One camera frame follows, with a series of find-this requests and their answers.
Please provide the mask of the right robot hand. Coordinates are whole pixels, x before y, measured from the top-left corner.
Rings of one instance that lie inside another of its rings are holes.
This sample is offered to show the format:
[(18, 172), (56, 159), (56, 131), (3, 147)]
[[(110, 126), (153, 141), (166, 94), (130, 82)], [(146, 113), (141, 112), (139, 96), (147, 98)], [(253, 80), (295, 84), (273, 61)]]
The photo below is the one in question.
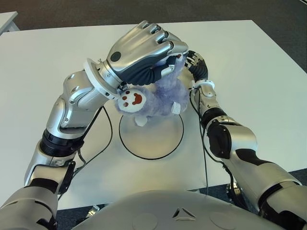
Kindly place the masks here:
[(208, 68), (204, 58), (197, 52), (189, 50), (185, 67), (193, 75), (194, 81), (208, 80)]

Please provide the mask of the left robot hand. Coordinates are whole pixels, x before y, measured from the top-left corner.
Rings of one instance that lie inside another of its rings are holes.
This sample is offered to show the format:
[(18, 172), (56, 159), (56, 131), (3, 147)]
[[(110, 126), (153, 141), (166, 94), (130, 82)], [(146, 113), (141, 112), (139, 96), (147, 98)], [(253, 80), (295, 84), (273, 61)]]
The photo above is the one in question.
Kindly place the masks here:
[(133, 85), (149, 85), (175, 70), (188, 45), (155, 23), (142, 21), (111, 47), (106, 58), (112, 75)]

